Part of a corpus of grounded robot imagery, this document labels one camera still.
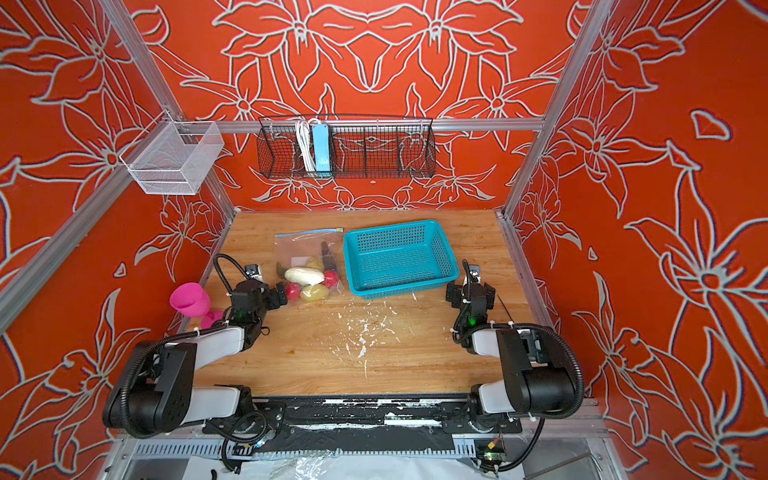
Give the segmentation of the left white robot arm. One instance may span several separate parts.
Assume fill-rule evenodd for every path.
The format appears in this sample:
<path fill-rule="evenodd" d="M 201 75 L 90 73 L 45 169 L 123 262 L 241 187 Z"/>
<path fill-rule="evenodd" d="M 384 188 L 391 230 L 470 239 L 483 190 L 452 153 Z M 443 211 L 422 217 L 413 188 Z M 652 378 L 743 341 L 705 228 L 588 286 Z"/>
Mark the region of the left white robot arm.
<path fill-rule="evenodd" d="M 102 422 L 137 439 L 204 424 L 216 434 L 236 440 L 236 434 L 256 421 L 267 425 L 253 404 L 248 387 L 198 387 L 195 375 L 203 367 L 250 349 L 268 333 L 268 312 L 288 303 L 284 283 L 264 282 L 257 265 L 242 266 L 226 254 L 213 259 L 230 305 L 222 312 L 198 283 L 177 287 L 169 303 L 178 313 L 198 318 L 199 328 L 155 341 L 142 341 L 132 350 L 108 395 Z"/>

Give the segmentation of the red apple front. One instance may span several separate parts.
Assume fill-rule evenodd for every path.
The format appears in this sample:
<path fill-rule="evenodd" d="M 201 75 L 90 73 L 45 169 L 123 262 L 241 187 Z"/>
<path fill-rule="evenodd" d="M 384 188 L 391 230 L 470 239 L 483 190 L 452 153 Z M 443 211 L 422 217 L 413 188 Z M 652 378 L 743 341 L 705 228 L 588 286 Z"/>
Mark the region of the red apple front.
<path fill-rule="evenodd" d="M 339 283 L 339 276 L 338 273 L 334 270 L 326 270 L 324 272 L 324 281 L 323 284 L 329 288 L 333 289 L 335 288 Z"/>

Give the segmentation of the clear zip top bag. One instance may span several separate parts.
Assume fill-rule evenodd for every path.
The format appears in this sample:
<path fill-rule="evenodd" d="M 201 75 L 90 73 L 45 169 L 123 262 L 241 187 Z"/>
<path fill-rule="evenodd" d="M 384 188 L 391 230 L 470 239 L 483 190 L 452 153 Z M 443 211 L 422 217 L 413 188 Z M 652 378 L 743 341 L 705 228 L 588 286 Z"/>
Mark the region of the clear zip top bag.
<path fill-rule="evenodd" d="M 316 303 L 345 291 L 342 228 L 274 236 L 276 273 L 289 302 Z"/>

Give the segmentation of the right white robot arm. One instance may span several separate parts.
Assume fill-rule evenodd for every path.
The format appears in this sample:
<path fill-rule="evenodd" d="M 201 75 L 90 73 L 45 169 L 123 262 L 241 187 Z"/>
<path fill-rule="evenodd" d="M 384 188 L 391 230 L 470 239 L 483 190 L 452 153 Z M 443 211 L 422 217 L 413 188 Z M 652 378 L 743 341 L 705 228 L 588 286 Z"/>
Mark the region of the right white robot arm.
<path fill-rule="evenodd" d="M 464 280 L 446 285 L 446 300 L 458 310 L 452 340 L 467 352 L 500 362 L 500 380 L 472 387 L 475 415 L 519 414 L 563 419 L 582 406 L 585 383 L 567 342 L 552 328 L 490 318 L 501 302 L 481 280 L 480 269 L 462 262 Z"/>

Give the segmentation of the yellow potato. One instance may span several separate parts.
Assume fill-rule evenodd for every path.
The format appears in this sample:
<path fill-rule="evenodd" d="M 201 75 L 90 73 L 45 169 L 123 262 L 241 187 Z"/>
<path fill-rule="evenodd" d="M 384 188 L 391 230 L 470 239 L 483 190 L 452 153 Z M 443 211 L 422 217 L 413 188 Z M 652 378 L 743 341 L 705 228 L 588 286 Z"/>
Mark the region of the yellow potato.
<path fill-rule="evenodd" d="M 304 302 L 321 301 L 329 295 L 330 289 L 322 283 L 304 286 L 300 291 L 300 299 Z"/>

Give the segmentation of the yellow-green pear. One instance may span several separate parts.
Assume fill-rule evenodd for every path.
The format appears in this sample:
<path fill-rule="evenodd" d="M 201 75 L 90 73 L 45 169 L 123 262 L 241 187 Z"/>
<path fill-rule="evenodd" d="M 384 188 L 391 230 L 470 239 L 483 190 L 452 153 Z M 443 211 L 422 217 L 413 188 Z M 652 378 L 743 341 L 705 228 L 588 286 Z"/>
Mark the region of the yellow-green pear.
<path fill-rule="evenodd" d="M 305 264 L 306 268 L 315 269 L 321 272 L 325 271 L 325 265 L 324 262 L 317 257 L 311 257 Z"/>

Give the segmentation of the red apple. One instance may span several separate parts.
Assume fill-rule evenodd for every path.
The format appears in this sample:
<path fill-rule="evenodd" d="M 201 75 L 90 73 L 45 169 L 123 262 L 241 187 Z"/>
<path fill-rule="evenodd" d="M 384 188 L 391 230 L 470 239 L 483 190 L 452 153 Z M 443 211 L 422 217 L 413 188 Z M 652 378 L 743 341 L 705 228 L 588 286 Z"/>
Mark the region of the red apple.
<path fill-rule="evenodd" d="M 333 289 L 335 288 L 339 283 L 339 276 L 338 273 L 334 270 L 326 270 L 324 272 L 324 281 L 323 284 L 329 288 Z"/>
<path fill-rule="evenodd" d="M 289 301 L 298 300 L 301 296 L 302 286 L 298 283 L 289 282 L 285 285 L 286 298 Z"/>

